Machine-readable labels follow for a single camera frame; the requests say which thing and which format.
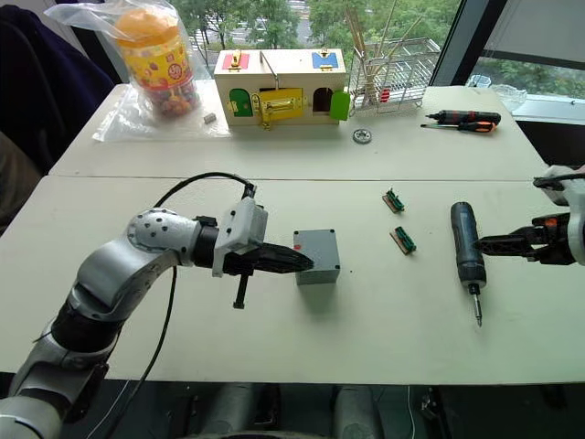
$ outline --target gray plastic box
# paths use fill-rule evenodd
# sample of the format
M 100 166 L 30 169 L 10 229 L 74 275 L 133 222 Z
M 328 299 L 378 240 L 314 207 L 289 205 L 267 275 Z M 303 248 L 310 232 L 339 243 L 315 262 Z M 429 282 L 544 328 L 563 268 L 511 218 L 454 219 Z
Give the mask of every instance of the gray plastic box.
M 334 284 L 341 270 L 335 230 L 298 230 L 292 241 L 296 251 L 314 262 L 311 270 L 295 274 L 297 285 Z

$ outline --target plastic jar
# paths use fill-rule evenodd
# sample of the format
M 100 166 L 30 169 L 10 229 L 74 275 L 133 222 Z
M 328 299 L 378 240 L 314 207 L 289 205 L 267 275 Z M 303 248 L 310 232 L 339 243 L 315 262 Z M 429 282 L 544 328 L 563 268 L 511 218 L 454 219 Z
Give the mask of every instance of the plastic jar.
M 115 26 L 128 37 L 116 43 L 154 110 L 165 116 L 193 110 L 197 96 L 178 19 L 162 9 L 137 8 L 121 16 Z

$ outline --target white table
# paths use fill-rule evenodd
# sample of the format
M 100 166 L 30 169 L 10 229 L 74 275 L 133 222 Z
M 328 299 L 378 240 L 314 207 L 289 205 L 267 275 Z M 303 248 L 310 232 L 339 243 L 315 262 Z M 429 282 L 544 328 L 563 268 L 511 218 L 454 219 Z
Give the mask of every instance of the white table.
M 62 305 L 80 263 L 176 180 L 46 177 L 0 239 L 0 370 L 15 371 Z M 246 309 L 237 279 L 179 270 L 175 310 L 152 380 L 503 384 L 585 380 L 585 270 L 486 257 L 484 327 L 459 285 L 449 208 L 475 210 L 480 236 L 558 211 L 526 182 L 261 181 L 267 241 L 334 228 L 342 272 L 335 286 L 299 289 L 293 275 L 256 273 Z M 217 215 L 240 188 L 205 181 L 167 207 Z M 402 225 L 418 249 L 405 257 L 388 232 Z M 124 327 L 110 378 L 138 378 L 164 320 L 170 276 Z
M 202 108 L 159 133 L 159 140 L 92 140 L 124 87 L 118 86 L 104 101 L 51 175 L 191 177 L 220 170 L 257 179 L 528 181 L 546 168 L 489 90 L 431 87 L 419 109 L 374 118 L 358 112 L 339 126 L 275 126 L 271 132 L 249 126 L 229 131 L 213 81 L 199 81 Z M 433 122 L 425 114 L 443 109 L 500 112 L 502 122 L 492 134 L 420 128 L 421 123 Z M 215 112 L 218 120 L 204 129 L 201 119 L 208 112 Z M 222 135 L 210 137 L 209 128 Z M 357 128 L 371 131 L 370 144 L 352 140 Z M 185 130 L 188 134 L 178 133 Z

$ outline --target dish rack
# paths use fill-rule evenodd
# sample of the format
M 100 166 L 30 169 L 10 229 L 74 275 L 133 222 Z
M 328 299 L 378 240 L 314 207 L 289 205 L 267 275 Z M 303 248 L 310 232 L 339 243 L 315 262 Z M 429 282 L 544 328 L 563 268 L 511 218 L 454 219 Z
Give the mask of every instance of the dish rack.
M 406 103 L 420 106 L 441 48 L 430 38 L 414 38 L 366 44 L 366 50 L 354 48 L 350 114 L 398 112 Z M 377 53 L 385 55 L 375 57 Z

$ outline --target metal washer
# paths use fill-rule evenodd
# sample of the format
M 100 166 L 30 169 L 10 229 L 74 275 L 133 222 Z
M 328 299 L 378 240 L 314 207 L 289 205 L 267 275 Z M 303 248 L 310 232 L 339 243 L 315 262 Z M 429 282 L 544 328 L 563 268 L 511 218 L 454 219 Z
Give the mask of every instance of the metal washer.
M 354 131 L 354 142 L 358 144 L 369 144 L 372 141 L 372 133 L 366 130 L 365 128 L 360 128 Z

